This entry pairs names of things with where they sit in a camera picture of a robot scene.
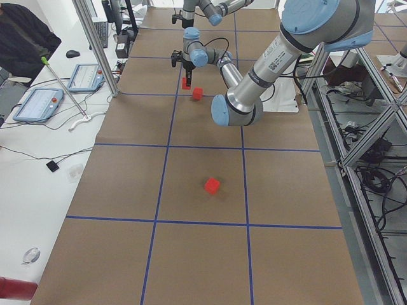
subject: white tabletop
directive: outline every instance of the white tabletop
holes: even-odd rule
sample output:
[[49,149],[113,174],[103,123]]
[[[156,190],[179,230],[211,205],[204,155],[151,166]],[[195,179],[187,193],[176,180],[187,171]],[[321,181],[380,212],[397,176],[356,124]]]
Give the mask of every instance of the white tabletop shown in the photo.
[[[88,41],[79,22],[61,39],[62,44],[49,61],[60,78],[71,77],[76,64],[97,63],[92,51],[89,50]],[[114,68],[118,60],[115,46],[111,33],[109,48],[104,49],[111,68]],[[68,59],[65,56],[67,50],[77,50],[81,56]],[[44,68],[33,83],[53,78],[50,71]],[[35,88],[41,86],[60,88],[56,82],[45,83]],[[85,96],[85,94],[75,95],[78,102]],[[95,95],[86,100],[86,113],[106,111],[109,107],[107,100],[111,99],[109,97],[109,88],[104,84]],[[12,117],[17,109],[10,114],[6,123],[14,123]],[[52,128],[62,125],[57,130],[41,125],[14,127],[15,125],[4,124],[0,129],[0,146],[38,158],[71,154],[93,146],[104,119],[103,115],[96,116],[90,122],[80,124],[69,132],[68,128],[75,120],[82,118],[82,115],[71,118],[63,125],[67,119],[79,113],[68,96],[65,95],[56,113],[57,115],[50,118],[46,125]],[[89,155],[90,152],[84,152],[71,156],[59,163],[60,169],[51,173],[46,167],[49,160],[33,160],[28,156],[0,148],[0,276],[39,282],[78,186],[78,179],[74,181],[69,170],[75,166],[85,167]],[[33,247],[38,247],[41,251],[38,261],[23,265],[23,255]],[[0,299],[0,305],[28,303],[29,301]]]

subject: black box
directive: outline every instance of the black box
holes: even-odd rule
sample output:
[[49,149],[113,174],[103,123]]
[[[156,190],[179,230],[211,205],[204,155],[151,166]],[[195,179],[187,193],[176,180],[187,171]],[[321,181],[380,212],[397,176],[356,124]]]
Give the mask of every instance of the black box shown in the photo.
[[117,35],[117,45],[116,45],[116,56],[117,58],[127,58],[128,57],[128,47],[130,44],[128,35],[120,34]]

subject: red cube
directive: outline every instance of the red cube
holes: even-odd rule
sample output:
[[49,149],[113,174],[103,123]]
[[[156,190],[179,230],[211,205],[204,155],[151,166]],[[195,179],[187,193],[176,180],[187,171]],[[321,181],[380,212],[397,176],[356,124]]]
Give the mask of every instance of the red cube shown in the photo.
[[202,98],[202,95],[204,94],[204,89],[196,87],[192,91],[192,97],[194,100],[200,100]]
[[220,181],[216,180],[215,178],[209,178],[208,181],[205,183],[205,190],[209,194],[215,195],[220,186]]

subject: metal rod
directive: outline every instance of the metal rod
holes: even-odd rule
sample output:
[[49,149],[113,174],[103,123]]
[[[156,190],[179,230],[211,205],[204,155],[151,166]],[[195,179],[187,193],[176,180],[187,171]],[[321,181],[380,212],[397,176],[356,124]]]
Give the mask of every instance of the metal rod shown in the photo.
[[79,103],[76,101],[76,99],[73,97],[71,92],[69,92],[68,88],[66,88],[65,84],[61,81],[61,79],[58,77],[57,73],[51,68],[50,64],[48,63],[47,59],[45,57],[42,58],[43,63],[47,66],[47,68],[51,71],[53,77],[55,77],[58,81],[58,83],[61,85],[62,89],[64,89],[65,93],[69,96],[69,98],[74,102],[75,106],[79,109],[79,111],[82,113],[84,117],[88,117],[86,115],[86,112],[82,109],[82,107],[79,105]]
[[353,165],[376,141],[381,134],[392,124],[396,117],[396,111],[390,105],[382,114],[373,122],[367,132],[357,141],[356,145],[348,152],[342,161],[343,166]]
[[317,85],[317,93],[319,94],[319,98],[321,99],[322,107],[324,108],[325,115],[327,116],[329,126],[331,127],[331,131],[333,137],[335,138],[336,145],[338,147],[339,153],[341,158],[344,158],[348,153],[345,146],[343,145],[342,135],[338,130],[338,126],[336,125],[335,114],[332,113],[331,108],[329,106],[329,102],[324,93],[321,92],[321,87],[324,86],[326,83],[323,79],[316,79]]
[[97,63],[103,72],[104,79],[109,86],[110,92],[112,96],[116,97],[119,93],[119,88],[114,80],[109,62],[107,61],[102,44],[100,43],[95,27],[93,26],[92,17],[86,2],[85,0],[72,0],[72,2],[82,24],[82,28],[85,31],[85,35],[88,38],[90,46],[92,47],[93,54],[95,54]]
[[387,83],[383,80],[380,73],[377,71],[376,66],[371,61],[370,56],[366,53],[364,48],[356,49],[357,54],[363,61],[363,64],[368,70],[370,77],[372,78],[373,82],[376,84],[377,88],[379,89],[380,93],[382,94],[383,98],[388,102],[395,102],[396,98],[392,91],[387,86]]
[[[322,69],[325,66],[326,60],[328,59],[329,53],[324,51],[324,44],[321,43],[318,46],[317,53],[315,54],[314,60],[311,63],[311,68],[309,68],[307,72],[307,77],[314,77],[321,74]],[[314,83],[315,79],[313,78],[306,78],[303,83],[303,91],[306,95],[308,91],[311,89],[312,84]]]
[[135,22],[134,13],[133,13],[133,6],[132,6],[132,3],[130,2],[130,0],[126,0],[126,7],[127,7],[128,16],[130,17],[130,21],[132,23],[132,28],[133,28],[133,31],[134,31],[134,35],[136,37],[137,34],[139,33],[139,28],[137,27],[137,24]]
[[376,255],[380,269],[382,270],[382,274],[385,278],[390,297],[392,298],[395,305],[405,305],[401,292],[398,289],[396,279],[394,278],[393,272],[389,265],[389,261],[387,259],[383,244],[376,233],[375,224],[373,222],[373,219],[371,218],[368,204],[366,203],[366,200],[364,200],[360,181],[357,178],[357,175],[355,174],[353,168],[346,166],[344,169],[349,177],[350,183],[352,184],[352,189],[354,191],[357,205],[362,215],[364,226],[368,232],[371,245],[375,249],[374,253]]

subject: red object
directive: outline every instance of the red object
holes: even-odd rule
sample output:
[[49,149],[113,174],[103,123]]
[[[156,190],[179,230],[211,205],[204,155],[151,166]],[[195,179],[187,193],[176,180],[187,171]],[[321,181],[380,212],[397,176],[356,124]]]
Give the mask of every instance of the red object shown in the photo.
[[186,78],[183,78],[183,90],[189,90],[191,89],[191,86],[186,85]]
[[202,98],[202,95],[204,94],[204,89],[196,87],[192,91],[192,97],[194,100],[200,100]]
[[220,186],[221,183],[218,180],[216,180],[215,178],[209,178],[208,181],[205,183],[205,190],[209,194],[215,195]]
[[0,299],[29,301],[37,290],[37,284],[0,276]]

